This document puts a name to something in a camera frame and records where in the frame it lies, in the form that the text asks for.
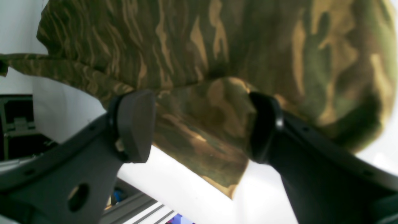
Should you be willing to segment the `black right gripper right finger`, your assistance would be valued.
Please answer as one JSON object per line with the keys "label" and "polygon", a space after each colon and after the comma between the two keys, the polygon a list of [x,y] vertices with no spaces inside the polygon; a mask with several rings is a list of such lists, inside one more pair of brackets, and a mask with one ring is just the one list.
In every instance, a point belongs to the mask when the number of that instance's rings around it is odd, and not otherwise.
{"label": "black right gripper right finger", "polygon": [[397,176],[339,148],[275,98],[249,97],[257,112],[249,159],[280,174],[298,223],[397,223]]}

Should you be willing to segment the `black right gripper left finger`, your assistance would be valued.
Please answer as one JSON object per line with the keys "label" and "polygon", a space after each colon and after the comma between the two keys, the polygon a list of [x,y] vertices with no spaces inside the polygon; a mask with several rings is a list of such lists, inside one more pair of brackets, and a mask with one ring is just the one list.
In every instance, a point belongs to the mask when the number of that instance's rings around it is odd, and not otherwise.
{"label": "black right gripper left finger", "polygon": [[124,163],[148,160],[155,94],[116,97],[75,136],[1,172],[1,216],[20,224],[97,224]]}

